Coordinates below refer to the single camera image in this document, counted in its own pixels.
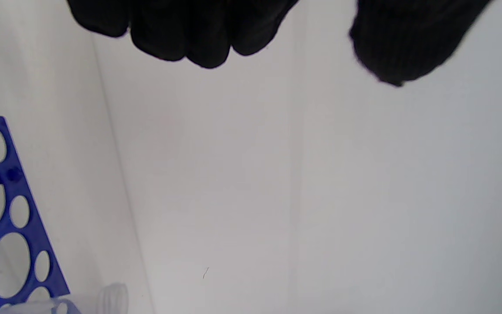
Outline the person's left hand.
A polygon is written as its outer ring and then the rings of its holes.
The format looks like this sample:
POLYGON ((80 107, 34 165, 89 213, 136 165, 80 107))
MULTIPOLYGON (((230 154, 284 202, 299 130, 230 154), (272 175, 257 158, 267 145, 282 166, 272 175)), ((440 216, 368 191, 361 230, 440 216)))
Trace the person's left hand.
MULTIPOLYGON (((357 0, 348 36, 379 81, 402 87, 444 64, 488 0, 357 0)), ((119 38, 157 59, 184 58, 205 69, 231 50, 253 55, 276 36, 295 0, 69 0, 88 31, 119 38)))

